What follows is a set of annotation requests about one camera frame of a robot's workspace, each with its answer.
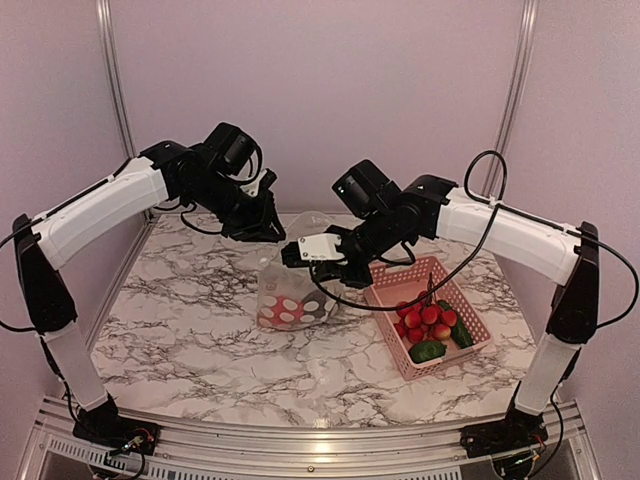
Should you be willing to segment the clear zip top bag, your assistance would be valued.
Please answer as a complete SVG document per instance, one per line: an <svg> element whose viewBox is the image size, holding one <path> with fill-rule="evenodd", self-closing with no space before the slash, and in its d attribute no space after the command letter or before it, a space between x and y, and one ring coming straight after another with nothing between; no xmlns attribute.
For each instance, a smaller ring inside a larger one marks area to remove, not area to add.
<svg viewBox="0 0 640 480"><path fill-rule="evenodd" d="M256 324L257 311L261 306L266 304L267 297L284 296L298 302L301 305L301 303L304 301L304 298L308 295L316 295L319 293L324 294L311 281L306 267L288 268L282 263L281 249L284 248L289 242L295 241L299 237L324 232L330 226L330 224L331 218L324 213L316 211L307 211L301 213L295 216L293 220L285 226L286 239L277 244L275 252L260 259L258 294L256 303ZM329 318L335 316L338 312L338 309L339 305L336 303L336 306L334 307L334 310ZM266 329L278 331L296 331L322 323L305 324L300 321L297 325L294 325L288 329Z"/></svg>

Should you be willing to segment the bunch of red strawberries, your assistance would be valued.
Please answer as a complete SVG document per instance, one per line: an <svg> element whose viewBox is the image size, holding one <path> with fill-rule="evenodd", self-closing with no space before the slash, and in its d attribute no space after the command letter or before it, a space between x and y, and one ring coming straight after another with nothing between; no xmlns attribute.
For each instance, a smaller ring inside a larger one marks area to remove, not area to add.
<svg viewBox="0 0 640 480"><path fill-rule="evenodd" d="M435 295L425 297L418 303L409 305L403 301L397 304L393 326L401 339L411 345L422 341L449 340L451 330L441 322L441 308Z"/></svg>

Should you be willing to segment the pink plastic basket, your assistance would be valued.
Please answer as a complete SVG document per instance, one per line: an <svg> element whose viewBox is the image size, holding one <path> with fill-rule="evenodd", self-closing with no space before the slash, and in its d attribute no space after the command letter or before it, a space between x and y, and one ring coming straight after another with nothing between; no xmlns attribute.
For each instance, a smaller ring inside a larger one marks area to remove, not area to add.
<svg viewBox="0 0 640 480"><path fill-rule="evenodd" d="M376 312L376 324L401 376L416 380L467 360L487 346L492 335L454 281L433 294L427 291L448 272L434 256L411 266L376 263L373 285L364 292Z"/></svg>

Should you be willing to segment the purple eggplant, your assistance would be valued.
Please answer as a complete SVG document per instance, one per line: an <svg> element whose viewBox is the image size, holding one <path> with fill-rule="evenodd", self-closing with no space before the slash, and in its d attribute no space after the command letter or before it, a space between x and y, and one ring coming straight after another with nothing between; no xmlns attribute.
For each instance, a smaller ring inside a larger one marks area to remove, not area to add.
<svg viewBox="0 0 640 480"><path fill-rule="evenodd" d="M336 302L322 293L308 295L301 303L300 321L305 324L322 323L329 318L335 306Z"/></svg>

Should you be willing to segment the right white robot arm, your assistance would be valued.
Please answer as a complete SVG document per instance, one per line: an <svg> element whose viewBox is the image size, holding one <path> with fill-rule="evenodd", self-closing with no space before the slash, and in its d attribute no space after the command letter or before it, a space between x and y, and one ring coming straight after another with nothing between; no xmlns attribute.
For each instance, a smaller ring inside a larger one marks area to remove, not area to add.
<svg viewBox="0 0 640 480"><path fill-rule="evenodd" d="M425 238L473 245L555 283L545 332L506 418L495 428L502 446L519 446L595 334L600 284L596 229L589 224L554 227L433 175L421 175L399 189L369 160L352 167L332 189L362 222L352 230L332 226L297 241L318 282L336 278L365 288L372 283L372 261L399 243Z"/></svg>

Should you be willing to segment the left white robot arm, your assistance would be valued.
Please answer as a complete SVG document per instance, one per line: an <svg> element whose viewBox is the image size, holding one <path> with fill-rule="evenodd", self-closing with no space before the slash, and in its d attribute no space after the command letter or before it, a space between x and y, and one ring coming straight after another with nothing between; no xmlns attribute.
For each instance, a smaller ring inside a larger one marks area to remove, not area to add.
<svg viewBox="0 0 640 480"><path fill-rule="evenodd" d="M283 240L271 190L277 175L262 163L262 150L250 135L221 123L201 143L187 147L164 140L62 204L35 218L15 219L10 238L29 328L39 335L76 402L90 412L86 426L102 443L119 444L126 423L104 406L109 394L80 334L62 267L124 221L173 200L209 211L225 238Z"/></svg>

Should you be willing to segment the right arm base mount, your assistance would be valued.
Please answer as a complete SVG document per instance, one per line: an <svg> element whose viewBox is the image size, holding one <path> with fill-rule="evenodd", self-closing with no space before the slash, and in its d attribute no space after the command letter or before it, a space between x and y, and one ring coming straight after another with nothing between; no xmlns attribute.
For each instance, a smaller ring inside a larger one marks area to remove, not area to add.
<svg viewBox="0 0 640 480"><path fill-rule="evenodd" d="M531 415L510 402L503 418L468 425L460 430L460 445L469 458L529 447L548 439L543 414Z"/></svg>

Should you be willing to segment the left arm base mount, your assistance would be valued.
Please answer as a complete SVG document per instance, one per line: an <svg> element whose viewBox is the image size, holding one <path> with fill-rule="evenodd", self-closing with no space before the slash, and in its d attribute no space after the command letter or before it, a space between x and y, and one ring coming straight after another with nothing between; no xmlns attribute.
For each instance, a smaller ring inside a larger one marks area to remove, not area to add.
<svg viewBox="0 0 640 480"><path fill-rule="evenodd" d="M135 452L145 456L154 453L160 426L156 423L124 417L111 396L102 405L85 410L71 410L73 435L110 448L110 455Z"/></svg>

